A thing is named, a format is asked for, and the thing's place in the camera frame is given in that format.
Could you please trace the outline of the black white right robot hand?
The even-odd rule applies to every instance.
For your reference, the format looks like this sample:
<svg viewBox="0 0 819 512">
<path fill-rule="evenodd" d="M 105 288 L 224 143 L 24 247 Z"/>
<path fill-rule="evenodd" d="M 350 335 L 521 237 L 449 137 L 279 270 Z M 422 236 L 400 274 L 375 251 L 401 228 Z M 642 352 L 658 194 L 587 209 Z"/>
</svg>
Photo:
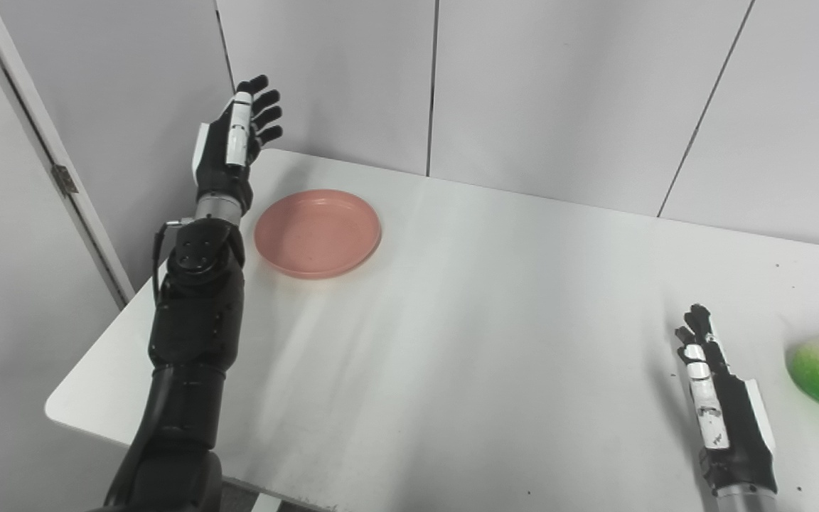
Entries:
<svg viewBox="0 0 819 512">
<path fill-rule="evenodd" d="M 693 304 L 674 331 L 702 440 L 703 480 L 719 511 L 774 511 L 774 435 L 754 379 L 732 372 L 711 311 Z"/>
</svg>

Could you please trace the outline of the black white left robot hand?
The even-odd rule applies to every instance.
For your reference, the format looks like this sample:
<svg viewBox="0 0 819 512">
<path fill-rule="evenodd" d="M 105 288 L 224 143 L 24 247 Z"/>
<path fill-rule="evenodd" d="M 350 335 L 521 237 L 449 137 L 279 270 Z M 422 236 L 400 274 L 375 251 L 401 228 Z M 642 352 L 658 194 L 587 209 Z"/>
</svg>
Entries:
<svg viewBox="0 0 819 512">
<path fill-rule="evenodd" d="M 266 75 L 241 81 L 219 117 L 202 123 L 196 136 L 192 172 L 196 200 L 223 196 L 234 201 L 243 215 L 252 205 L 250 169 L 263 148 L 284 131 L 282 99 Z"/>
</svg>

